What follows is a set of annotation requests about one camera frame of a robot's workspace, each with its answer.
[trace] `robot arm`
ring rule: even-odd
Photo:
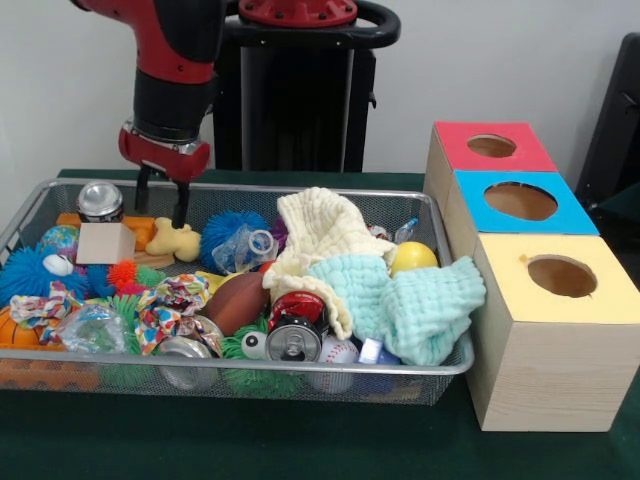
[[[212,98],[226,0],[71,0],[129,25],[137,43],[133,118],[120,131],[123,157],[141,167],[136,210],[147,207],[147,181],[159,172],[178,186],[174,228],[184,225],[189,183],[207,167],[199,140]]]

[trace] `white wall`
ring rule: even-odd
[[[524,120],[576,181],[640,2],[384,3],[403,33],[378,52],[366,170],[424,171],[436,119]],[[60,168],[128,166],[116,138],[131,112],[134,52],[126,27],[66,0],[0,2],[0,228]]]

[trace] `blue spiky ball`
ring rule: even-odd
[[[256,212],[226,211],[213,215],[202,231],[200,238],[200,262],[209,271],[221,274],[216,267],[211,251],[226,242],[242,225],[252,230],[268,230],[269,226],[262,216]]]
[[[9,304],[14,295],[48,297],[51,282],[57,280],[82,300],[89,289],[87,277],[73,272],[60,277],[49,272],[42,264],[45,257],[55,255],[51,245],[38,244],[35,249],[24,247],[11,254],[0,272],[0,307]]]

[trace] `yellow ball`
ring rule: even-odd
[[[438,259],[429,247],[419,242],[404,242],[398,245],[396,258],[391,264],[391,276],[415,268],[437,266]]]

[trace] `yellow box top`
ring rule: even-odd
[[[640,324],[640,292],[600,237],[480,234],[480,244],[514,321]]]

